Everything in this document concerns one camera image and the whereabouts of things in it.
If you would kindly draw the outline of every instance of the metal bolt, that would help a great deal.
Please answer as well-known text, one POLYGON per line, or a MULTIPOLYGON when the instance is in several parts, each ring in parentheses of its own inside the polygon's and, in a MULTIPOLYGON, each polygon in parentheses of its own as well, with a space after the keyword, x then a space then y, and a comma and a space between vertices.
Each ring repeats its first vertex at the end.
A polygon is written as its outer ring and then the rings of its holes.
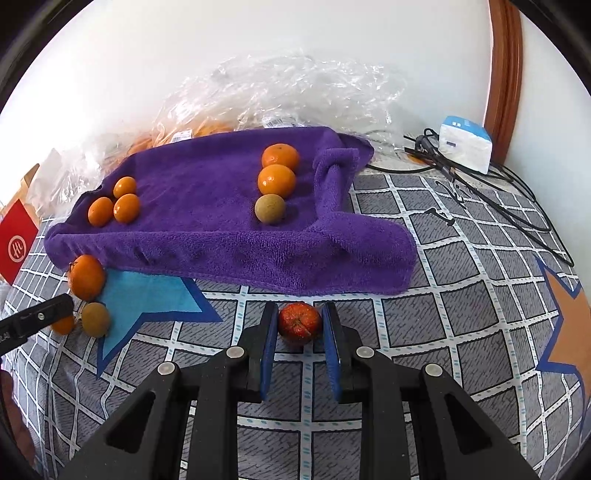
POLYGON ((440 377, 443 373, 443 368, 441 368, 437 364, 428 364, 425 367, 425 372, 427 373, 427 375, 430 375, 431 377, 440 377))
POLYGON ((361 358, 372 358, 374 353, 374 349, 368 346, 360 346, 357 349, 357 356, 360 356, 361 358))
POLYGON ((231 346, 228 350, 226 350, 226 355, 230 358, 240 358, 244 355, 244 348, 241 346, 231 346))
POLYGON ((172 372, 174 372, 174 363, 172 362, 163 362, 158 366, 160 375, 170 375, 172 372))

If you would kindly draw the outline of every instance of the white wall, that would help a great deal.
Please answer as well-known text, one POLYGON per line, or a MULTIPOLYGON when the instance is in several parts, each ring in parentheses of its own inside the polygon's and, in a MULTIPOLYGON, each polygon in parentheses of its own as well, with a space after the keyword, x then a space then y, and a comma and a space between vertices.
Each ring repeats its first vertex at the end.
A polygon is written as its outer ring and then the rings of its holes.
POLYGON ((95 0, 37 58, 0 115, 0 200, 51 147, 145 124, 189 75, 229 57, 302 48, 391 63, 407 131, 481 122, 488 0, 95 0))
POLYGON ((591 98, 554 44, 522 22, 523 88, 507 165, 532 187, 591 293, 591 98))

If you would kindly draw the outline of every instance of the wooden door frame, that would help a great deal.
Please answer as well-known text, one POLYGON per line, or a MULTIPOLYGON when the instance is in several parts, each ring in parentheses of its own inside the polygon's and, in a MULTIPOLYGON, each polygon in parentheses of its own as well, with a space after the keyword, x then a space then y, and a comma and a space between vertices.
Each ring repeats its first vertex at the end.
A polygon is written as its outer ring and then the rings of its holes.
POLYGON ((491 88, 484 127, 492 138, 492 161, 504 163, 519 110, 523 34, 519 10, 509 0, 489 0, 492 23, 491 88))

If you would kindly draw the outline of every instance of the red box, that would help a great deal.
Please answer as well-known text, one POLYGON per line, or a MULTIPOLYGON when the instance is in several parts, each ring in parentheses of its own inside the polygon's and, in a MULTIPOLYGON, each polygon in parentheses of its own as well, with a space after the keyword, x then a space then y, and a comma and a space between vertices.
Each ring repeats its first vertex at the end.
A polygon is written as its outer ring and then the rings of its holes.
POLYGON ((25 261, 38 229, 17 200, 0 222, 0 275, 10 285, 25 261))

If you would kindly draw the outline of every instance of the bedsheet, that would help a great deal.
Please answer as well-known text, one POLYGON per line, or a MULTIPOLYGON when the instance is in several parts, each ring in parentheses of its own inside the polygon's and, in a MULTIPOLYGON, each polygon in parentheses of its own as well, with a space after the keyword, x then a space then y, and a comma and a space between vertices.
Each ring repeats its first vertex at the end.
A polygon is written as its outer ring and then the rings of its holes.
MULTIPOLYGON (((543 225, 529 200, 485 193, 516 215, 543 225)), ((96 428, 164 360, 181 367, 235 344, 258 322, 264 302, 334 301, 344 325, 396 363, 436 362, 478 402, 538 474, 560 475, 591 431, 574 374, 536 369, 559 320, 540 261, 567 288, 575 272, 534 246, 478 198, 445 181, 418 175, 355 178, 345 209, 405 225, 420 262, 410 288, 396 296, 372 293, 294 297, 262 288, 197 280, 223 319, 218 324, 146 323, 99 379, 96 342, 80 326, 68 337, 49 329, 7 357, 14 396, 25 412, 46 477, 55 478, 96 428)), ((4 315, 68 291, 66 277, 43 251, 42 223, 4 315)), ((538 235, 561 249, 553 233, 538 235)), ((81 302, 76 302, 79 311, 81 302)), ((407 433, 412 434, 406 409, 407 433)), ((268 401, 241 404, 238 418, 242 478, 356 479, 361 408, 332 400, 321 341, 293 349, 278 342, 268 401)), ((187 445, 190 441, 189 421, 187 445)), ((418 473, 409 442, 413 475, 418 473)), ((181 478, 186 475, 188 447, 181 478)))

